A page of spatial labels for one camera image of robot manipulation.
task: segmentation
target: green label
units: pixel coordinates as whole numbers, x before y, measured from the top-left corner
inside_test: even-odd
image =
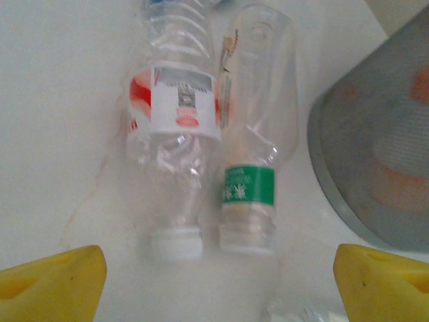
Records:
[[[274,206],[274,170],[235,166],[225,171],[224,203],[264,203]]]

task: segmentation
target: crushed plastic bottle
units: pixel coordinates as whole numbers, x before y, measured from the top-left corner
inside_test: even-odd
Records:
[[[220,163],[209,0],[147,0],[146,53],[129,86],[127,158],[145,174],[163,260],[202,253],[198,209]]]
[[[264,5],[237,14],[224,38],[219,102],[226,164],[220,246],[272,253],[275,170],[298,142],[289,18]]]
[[[349,322],[345,311],[333,311],[327,299],[281,285],[263,310],[261,322]]]

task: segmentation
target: trash can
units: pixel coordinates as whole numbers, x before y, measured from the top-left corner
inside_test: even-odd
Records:
[[[429,6],[315,102],[308,145],[352,230],[429,252]]]

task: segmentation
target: bottle label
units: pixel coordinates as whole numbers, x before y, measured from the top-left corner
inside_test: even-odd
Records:
[[[130,84],[128,135],[186,132],[220,139],[216,82],[208,74],[153,66]]]
[[[235,166],[225,171],[223,203],[263,203],[274,206],[274,170]]]
[[[221,129],[230,125],[235,113],[233,97],[233,77],[236,73],[235,67],[238,65],[235,50],[239,43],[239,29],[232,28],[223,39],[221,53],[221,67],[219,70],[219,105]]]

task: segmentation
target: red and white label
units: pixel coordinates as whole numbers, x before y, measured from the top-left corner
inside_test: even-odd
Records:
[[[154,66],[129,88],[129,136],[187,132],[220,139],[215,80],[201,72]]]

